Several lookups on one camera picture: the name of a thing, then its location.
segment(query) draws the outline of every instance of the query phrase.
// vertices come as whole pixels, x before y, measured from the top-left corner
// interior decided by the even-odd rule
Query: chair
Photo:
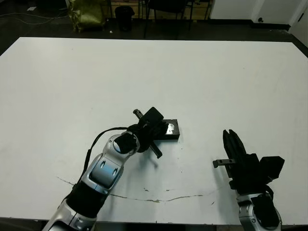
[[[145,0],[146,5],[146,21],[145,21],[145,29],[143,37],[145,38],[146,35],[146,29],[148,26],[149,21],[149,15],[150,10],[154,10],[154,17],[156,20],[156,10],[158,11],[164,11],[168,13],[175,13],[175,19],[178,18],[178,14],[181,13],[181,20],[183,19],[184,11],[187,6],[187,2],[191,2],[191,14],[190,14],[190,20],[189,20],[189,30],[191,29],[191,23],[192,23],[192,13],[193,13],[193,2],[194,0]]]

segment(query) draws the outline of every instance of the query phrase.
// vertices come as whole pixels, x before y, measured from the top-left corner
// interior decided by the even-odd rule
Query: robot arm
[[[140,119],[139,123],[130,126],[120,135],[110,137],[103,152],[91,165],[87,168],[85,164],[80,180],[62,201],[43,231],[90,231],[107,196],[119,181],[129,157],[136,152],[144,152],[149,147],[156,151],[157,158],[161,157],[162,154],[153,140],[164,139],[168,124],[154,107],[144,116],[139,110],[134,113]],[[88,150],[86,162],[90,159],[92,147]]]
[[[247,154],[237,134],[223,132],[228,159],[213,161],[214,168],[225,166],[231,189],[238,193],[239,218],[245,231],[280,231],[281,217],[273,204],[274,192],[267,185],[279,177],[284,160],[279,156]]]

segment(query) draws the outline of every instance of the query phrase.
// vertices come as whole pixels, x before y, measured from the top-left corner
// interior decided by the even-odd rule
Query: yellow bag
[[[69,0],[68,15],[74,31],[103,27],[106,22],[103,2],[105,0]]]

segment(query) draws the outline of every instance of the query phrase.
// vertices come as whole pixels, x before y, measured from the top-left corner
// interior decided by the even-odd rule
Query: trash can
[[[131,30],[131,17],[135,12],[130,6],[119,6],[115,9],[115,17],[119,24],[119,29],[122,31]]]

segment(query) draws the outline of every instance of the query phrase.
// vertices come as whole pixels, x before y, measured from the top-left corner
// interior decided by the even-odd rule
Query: table surface
[[[49,219],[96,135],[155,106],[180,139],[131,157],[98,221],[239,224],[212,165],[231,128],[248,153],[285,159],[274,203],[308,224],[308,60],[292,43],[19,38],[0,72],[0,217]]]

